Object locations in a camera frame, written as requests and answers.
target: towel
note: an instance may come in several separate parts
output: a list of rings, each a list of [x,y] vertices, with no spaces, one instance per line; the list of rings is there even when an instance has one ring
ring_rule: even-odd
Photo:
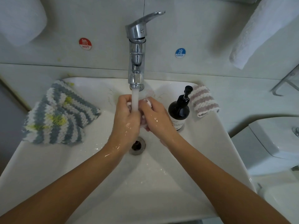
[[[28,113],[22,129],[23,140],[34,144],[82,142],[83,128],[100,113],[66,82],[56,80]]]
[[[152,108],[152,103],[149,99],[143,99],[144,101],[147,102],[147,104]],[[130,112],[132,111],[132,103],[131,102],[127,102],[127,106],[130,110]],[[140,119],[140,127],[144,127],[146,128],[147,127],[147,120],[145,119],[145,116],[144,114],[141,112],[141,119]]]
[[[198,117],[204,117],[210,111],[219,112],[220,107],[210,94],[210,90],[202,83],[193,87],[189,95],[191,104]]]
[[[243,69],[265,41],[299,15],[299,0],[261,0],[230,54],[230,62]]]
[[[0,32],[15,46],[37,37],[47,25],[40,0],[0,0]]]

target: toilet tank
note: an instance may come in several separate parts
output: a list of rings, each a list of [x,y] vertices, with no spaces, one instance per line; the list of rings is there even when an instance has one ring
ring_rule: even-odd
[[[232,138],[250,175],[276,173],[299,164],[299,117],[260,119]]]

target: soap dispenser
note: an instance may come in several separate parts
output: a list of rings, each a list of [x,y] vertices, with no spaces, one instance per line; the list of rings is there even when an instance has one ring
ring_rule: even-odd
[[[168,113],[176,130],[179,130],[183,126],[190,113],[188,107],[190,99],[188,96],[192,90],[192,86],[186,86],[184,90],[185,94],[180,95],[177,101],[174,101],[169,105]]]

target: red hot sticker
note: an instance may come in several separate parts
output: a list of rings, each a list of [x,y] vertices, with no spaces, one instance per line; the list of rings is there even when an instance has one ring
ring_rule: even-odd
[[[84,37],[79,39],[79,45],[83,49],[87,49],[87,50],[92,48],[92,43],[87,38],[84,38]]]

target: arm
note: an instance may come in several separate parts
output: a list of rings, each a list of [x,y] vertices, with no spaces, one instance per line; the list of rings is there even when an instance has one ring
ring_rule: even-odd
[[[0,223],[65,223],[114,170],[139,135],[140,113],[130,114],[126,106],[130,99],[130,95],[119,97],[111,136],[99,152],[2,215]]]
[[[149,99],[153,110],[145,102],[140,104],[149,129],[205,193],[224,223],[289,224],[256,193],[186,142],[172,126],[164,106],[153,98]]]

